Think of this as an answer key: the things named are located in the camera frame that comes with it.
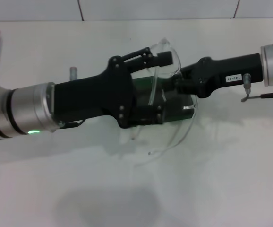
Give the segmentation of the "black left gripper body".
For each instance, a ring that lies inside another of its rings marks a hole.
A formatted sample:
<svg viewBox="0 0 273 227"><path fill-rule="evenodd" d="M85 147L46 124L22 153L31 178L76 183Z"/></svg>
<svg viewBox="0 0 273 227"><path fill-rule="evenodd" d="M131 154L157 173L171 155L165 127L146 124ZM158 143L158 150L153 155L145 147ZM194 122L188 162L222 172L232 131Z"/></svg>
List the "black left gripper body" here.
<svg viewBox="0 0 273 227"><path fill-rule="evenodd" d="M99 75L55 85L54 115L64 122L113 117L121 128L128 128L128 117L135 101L132 76L120 56L111 57Z"/></svg>

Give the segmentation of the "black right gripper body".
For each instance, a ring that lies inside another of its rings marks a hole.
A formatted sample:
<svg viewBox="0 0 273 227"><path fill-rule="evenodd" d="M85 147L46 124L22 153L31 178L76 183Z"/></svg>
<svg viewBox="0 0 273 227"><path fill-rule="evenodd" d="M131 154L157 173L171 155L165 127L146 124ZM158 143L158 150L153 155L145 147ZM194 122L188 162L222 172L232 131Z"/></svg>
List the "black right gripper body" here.
<svg viewBox="0 0 273 227"><path fill-rule="evenodd" d="M217 89L243 84L242 76L249 74L252 83L263 81L260 54L250 54L224 60L201 58L194 65L194 94L207 98Z"/></svg>

